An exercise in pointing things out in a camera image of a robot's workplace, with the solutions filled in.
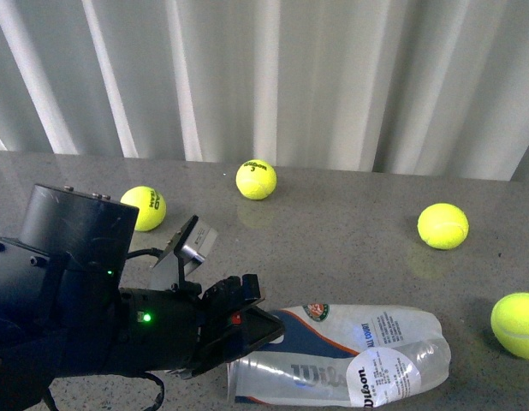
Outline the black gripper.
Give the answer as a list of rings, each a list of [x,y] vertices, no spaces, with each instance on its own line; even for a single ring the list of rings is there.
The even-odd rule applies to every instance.
[[[227,277],[199,297],[186,290],[120,290],[118,373],[177,371],[192,378],[252,353],[285,331],[254,307],[255,274]]]

